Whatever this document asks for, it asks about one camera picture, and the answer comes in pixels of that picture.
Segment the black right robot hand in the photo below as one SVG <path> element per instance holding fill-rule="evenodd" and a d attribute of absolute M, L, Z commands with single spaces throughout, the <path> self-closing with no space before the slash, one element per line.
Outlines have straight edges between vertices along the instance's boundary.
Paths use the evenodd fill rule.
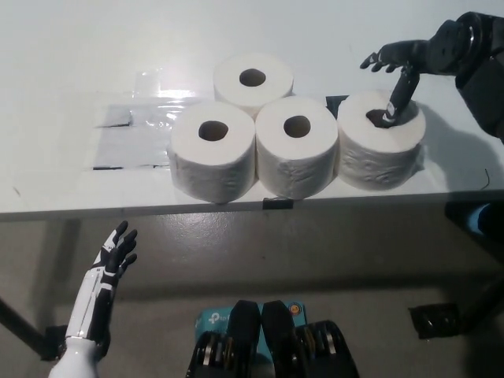
<path fill-rule="evenodd" d="M 389 43 L 371 53 L 360 65 L 372 72 L 384 69 L 401 75 L 385 109 L 373 109 L 366 116 L 377 128 L 391 128 L 406 110 L 422 74 L 454 76 L 469 52 L 472 32 L 454 20 L 445 21 L 429 39 Z"/>

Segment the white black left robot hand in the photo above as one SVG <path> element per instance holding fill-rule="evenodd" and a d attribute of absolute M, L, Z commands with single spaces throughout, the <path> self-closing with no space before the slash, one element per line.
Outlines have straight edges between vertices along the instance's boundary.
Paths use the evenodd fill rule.
<path fill-rule="evenodd" d="M 120 278 L 137 255 L 137 231 L 122 221 L 102 244 L 86 271 L 76 296 L 65 336 L 88 339 L 100 345 L 109 335 L 109 323 Z"/>

